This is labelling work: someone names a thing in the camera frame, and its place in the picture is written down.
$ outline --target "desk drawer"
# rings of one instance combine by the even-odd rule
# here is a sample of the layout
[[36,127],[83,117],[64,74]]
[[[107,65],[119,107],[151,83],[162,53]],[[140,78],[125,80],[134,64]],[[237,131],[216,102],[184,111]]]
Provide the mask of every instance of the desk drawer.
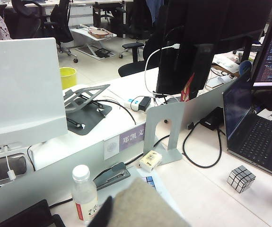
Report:
[[93,15],[92,6],[75,5],[70,8],[71,15]]
[[76,26],[78,24],[92,25],[93,17],[70,17],[69,27]]
[[[70,8],[70,15],[93,15],[92,6],[75,5]],[[45,13],[50,15],[54,7],[45,7]]]

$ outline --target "water bottle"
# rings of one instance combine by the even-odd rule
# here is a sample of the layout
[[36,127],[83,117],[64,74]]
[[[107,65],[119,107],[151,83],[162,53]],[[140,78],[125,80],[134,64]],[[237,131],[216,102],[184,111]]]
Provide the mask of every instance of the water bottle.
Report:
[[74,185],[71,193],[78,219],[86,226],[98,210],[97,188],[89,178],[89,174],[89,168],[86,165],[79,165],[73,169]]

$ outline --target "name plate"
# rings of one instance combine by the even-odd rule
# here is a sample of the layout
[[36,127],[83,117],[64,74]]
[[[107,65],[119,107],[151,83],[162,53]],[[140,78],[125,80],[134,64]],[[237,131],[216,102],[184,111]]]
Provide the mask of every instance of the name plate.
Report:
[[104,140],[104,160],[144,140],[145,123]]

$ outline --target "yellow trash bin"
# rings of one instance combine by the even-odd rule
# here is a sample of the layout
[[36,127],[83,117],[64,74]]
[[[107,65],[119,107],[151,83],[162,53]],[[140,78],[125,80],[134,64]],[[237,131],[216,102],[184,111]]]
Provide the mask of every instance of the yellow trash bin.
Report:
[[60,76],[62,89],[67,89],[77,84],[77,71],[74,68],[62,67],[60,68]]

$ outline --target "white charging cable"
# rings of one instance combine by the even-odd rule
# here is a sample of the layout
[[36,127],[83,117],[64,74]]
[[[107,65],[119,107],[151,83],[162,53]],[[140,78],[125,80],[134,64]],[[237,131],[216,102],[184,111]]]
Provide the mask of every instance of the white charging cable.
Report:
[[[180,44],[174,44],[172,46],[166,46],[166,47],[162,47],[161,50],[164,49],[168,49],[168,48],[174,48],[174,49],[179,49],[180,48]],[[160,51],[160,49],[155,50],[153,53],[150,54],[150,56],[147,58],[146,64],[145,64],[145,69],[144,69],[144,82],[145,82],[145,87],[148,90],[148,92],[150,92],[153,95],[161,95],[161,96],[171,96],[172,98],[174,98],[177,102],[179,102],[179,100],[172,95],[168,95],[168,94],[161,94],[161,93],[156,93],[156,92],[152,92],[149,90],[149,88],[147,87],[147,83],[146,83],[146,69],[147,69],[147,64],[149,62],[149,59],[151,58],[151,56],[153,56],[155,53],[157,53],[158,51]]]
[[7,171],[7,174],[9,176],[9,179],[11,181],[14,181],[16,179],[16,175],[15,175],[15,172],[14,170],[12,170],[10,167],[9,167],[9,158],[8,158],[8,150],[9,150],[9,147],[7,145],[3,146],[3,149],[4,149],[4,154],[5,154],[5,159],[7,160],[7,165],[8,165],[8,171]]

